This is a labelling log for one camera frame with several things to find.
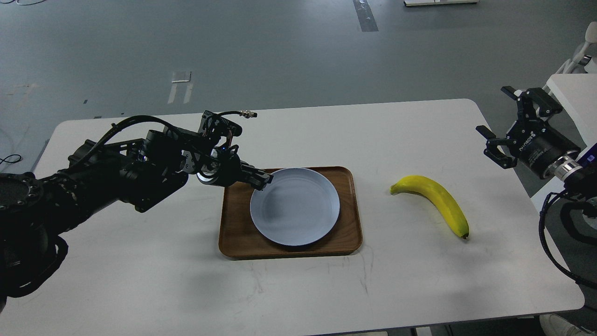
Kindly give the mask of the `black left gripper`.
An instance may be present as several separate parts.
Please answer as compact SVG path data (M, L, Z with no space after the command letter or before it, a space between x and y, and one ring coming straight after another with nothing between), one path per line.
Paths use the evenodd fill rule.
M273 181L273 175L240 161L238 147L214 147L211 162L202 164L196 173L197 179L212 186L228 187L237 181L248 184L255 190L263 190Z

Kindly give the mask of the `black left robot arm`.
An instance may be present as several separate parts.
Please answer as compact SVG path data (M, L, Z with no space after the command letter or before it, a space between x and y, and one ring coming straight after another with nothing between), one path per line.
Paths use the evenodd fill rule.
M273 177L239 158L232 140L243 130L229 115L257 113L205 111L196 132L136 115L112 124L98 141L86 140L53 175L1 174L1 307L48 280L68 255L61 235L114 202L146 212L190 175L205 185L263 190Z

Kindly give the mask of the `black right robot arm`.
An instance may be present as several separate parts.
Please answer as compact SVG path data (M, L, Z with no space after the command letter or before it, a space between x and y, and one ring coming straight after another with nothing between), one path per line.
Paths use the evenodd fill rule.
M596 165L581 165L577 161L580 147L548 123L550 117L563 110L562 106L540 88L516 90L503 86L501 91L516 101L517 120L503 138L486 126L476 127L486 139L484 155L503 169L522 162L542 180L556 177L563 181L565 191L580 196L581 201L562 208L562 224L572 238L595 245L595 238L578 232L570 213L580 209L585 215L595 217Z

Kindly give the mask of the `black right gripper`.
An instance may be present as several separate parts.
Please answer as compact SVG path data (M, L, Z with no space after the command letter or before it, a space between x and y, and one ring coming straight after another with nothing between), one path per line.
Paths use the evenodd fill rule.
M563 112L563 107L544 89L503 86L501 91L516 101L517 121L512 125L512 139L497 138L485 125L476 126L486 140L486 157L503 169L516 167L519 160L542 180L552 175L549 167L560 157L578 157L580 147L546 123ZM512 147L512 156L505 155L500 147Z

